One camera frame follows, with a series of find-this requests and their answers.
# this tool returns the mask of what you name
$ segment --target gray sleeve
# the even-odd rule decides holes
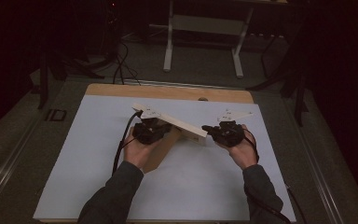
[[[84,205],[77,223],[125,223],[132,198],[144,174],[135,165],[123,161],[115,174]]]
[[[261,165],[253,165],[242,171],[244,188],[258,201],[281,211],[283,202],[275,193],[275,188],[269,180],[269,176]],[[251,223],[282,223],[282,220],[275,217],[264,208],[255,204],[248,196],[249,213]]]

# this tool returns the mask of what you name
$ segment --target wire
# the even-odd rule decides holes
[[[247,129],[243,129],[244,131],[246,131],[247,133],[249,133],[253,139],[255,140],[255,136]],[[245,139],[254,149],[255,151],[255,155],[257,158],[257,161],[259,159],[258,153],[257,153],[257,148],[256,148],[256,141],[252,142],[248,137],[244,136],[243,139]],[[287,218],[284,214],[282,214],[280,211],[275,210],[274,208],[266,205],[265,203],[261,202],[260,200],[258,200],[254,195],[252,195],[249,190],[247,188],[245,188],[245,194],[246,196],[248,196],[254,203],[256,203],[258,206],[260,206],[261,208],[263,208],[264,210],[270,212],[272,215],[280,218],[282,221],[284,221],[285,223],[291,223],[289,218]]]
[[[133,69],[133,68],[130,68],[125,62],[123,62],[123,65],[125,68],[127,68],[127,71],[131,74],[132,78],[130,77],[123,77],[123,78],[128,78],[128,79],[135,79],[136,82],[138,82],[138,84],[141,86],[141,82],[139,82],[139,79],[137,78],[138,76],[138,72]]]
[[[261,202],[260,200],[258,200],[253,194],[251,194],[249,192],[249,190],[247,188],[245,188],[245,193],[246,196],[248,196],[254,203],[256,203],[258,206],[262,207],[264,210],[270,212],[272,215],[280,218],[282,221],[284,221],[287,224],[290,224],[290,220],[289,218],[287,218],[284,214],[282,214],[281,212],[277,211],[276,209],[266,205],[265,203]]]
[[[129,130],[129,128],[130,128],[130,125],[131,125],[131,123],[132,123],[132,120],[133,120],[135,117],[140,117],[143,112],[144,112],[144,111],[142,111],[142,110],[141,110],[141,111],[138,111],[138,112],[135,112],[135,113],[131,116],[129,122],[127,123],[126,130],[124,131],[123,137],[121,138],[121,141],[120,141],[120,143],[118,144],[118,148],[117,148],[116,156],[115,156],[115,161],[113,162],[112,175],[113,175],[113,174],[115,173],[115,171],[117,170],[118,160],[120,159],[120,154],[121,154],[121,149],[123,149],[123,147],[128,144],[128,143],[127,143],[126,145],[123,145],[123,144],[124,144],[124,140],[126,139],[126,136],[127,136],[127,132],[128,132],[128,130]]]
[[[126,147],[126,146],[127,146],[129,143],[131,143],[133,140],[138,139],[139,136],[141,136],[141,135],[138,134],[138,135],[136,135],[135,137],[133,137],[128,143],[124,144],[124,146],[123,146],[122,148]]]
[[[289,194],[290,194],[290,196],[292,197],[293,201],[295,201],[295,204],[296,204],[296,206],[297,206],[297,208],[298,208],[298,212],[300,213],[300,215],[301,215],[301,217],[302,217],[304,223],[307,224],[308,222],[307,222],[307,220],[305,219],[304,213],[303,213],[303,211],[302,211],[302,209],[301,209],[301,207],[300,207],[300,205],[299,205],[299,203],[298,203],[298,201],[297,201],[297,199],[296,199],[296,197],[295,197],[295,194],[292,192],[292,190],[290,189],[290,186],[289,186],[288,184],[284,183],[284,185],[286,185],[287,192],[289,192]]]
[[[127,59],[127,56],[129,55],[129,48],[127,47],[127,45],[123,44],[122,42],[120,42],[120,44],[126,48],[126,54],[122,58],[122,61],[120,60],[120,56],[117,55],[118,67],[116,68],[116,71],[113,74],[113,84],[115,84],[115,82],[116,82],[116,76],[117,76],[118,71],[120,72],[121,82],[122,82],[122,84],[124,84],[123,72],[122,72],[121,66],[124,63],[124,61]]]

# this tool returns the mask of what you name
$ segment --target black device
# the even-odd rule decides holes
[[[257,161],[259,159],[255,142],[253,143],[249,138],[245,136],[245,131],[251,136],[253,134],[248,130],[244,130],[240,124],[237,124],[235,120],[221,121],[219,126],[203,125],[202,130],[208,132],[212,136],[212,139],[226,147],[235,147],[242,139],[246,140],[254,149]]]
[[[159,119],[142,119],[141,123],[136,123],[132,136],[144,145],[150,145],[164,137],[165,133],[171,130],[172,125],[161,123]]]

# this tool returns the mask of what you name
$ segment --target desk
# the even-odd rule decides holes
[[[171,71],[172,64],[172,33],[173,30],[185,30],[193,32],[204,32],[212,34],[222,34],[222,35],[237,35],[239,37],[237,45],[232,49],[232,59],[234,62],[234,68],[236,76],[238,78],[243,77],[241,60],[240,60],[240,51],[242,48],[243,40],[246,36],[249,23],[251,21],[254,5],[255,4],[274,4],[274,5],[287,5],[286,0],[242,0],[242,1],[227,1],[228,4],[234,3],[241,4],[248,7],[243,13],[245,16],[243,20],[223,20],[215,18],[205,18],[198,16],[187,16],[175,14],[173,11],[173,2],[170,1],[170,11],[168,19],[168,42],[164,59],[163,70],[165,72]]]
[[[198,102],[200,97],[211,102]],[[249,92],[106,84],[93,84],[87,89],[34,218],[43,222],[76,221],[83,204],[111,174],[116,153],[112,146],[118,144],[131,116],[132,101],[154,108],[160,105],[161,112],[197,126],[215,125],[220,110],[228,106],[253,112],[246,124],[258,139],[260,164],[284,202],[282,212],[296,220],[261,113],[257,105],[249,104],[253,102]],[[129,220],[246,220],[249,214],[242,185],[241,171],[212,138],[207,139],[205,147],[184,139],[157,170],[145,175],[133,199]]]

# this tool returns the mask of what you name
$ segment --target hand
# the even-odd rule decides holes
[[[246,125],[241,125],[243,129],[248,130]],[[255,143],[255,139],[251,134],[245,132],[245,136],[251,140],[251,142]],[[230,157],[235,161],[235,163],[240,166],[242,170],[246,169],[249,166],[257,164],[257,157],[255,155],[255,151],[251,144],[249,144],[246,140],[242,140],[239,144],[234,147],[226,147],[216,143],[218,146],[225,148]]]
[[[161,139],[151,145],[144,145],[132,136],[133,128],[124,140],[124,161],[134,164],[139,169],[142,169],[149,159],[152,150],[162,141]]]

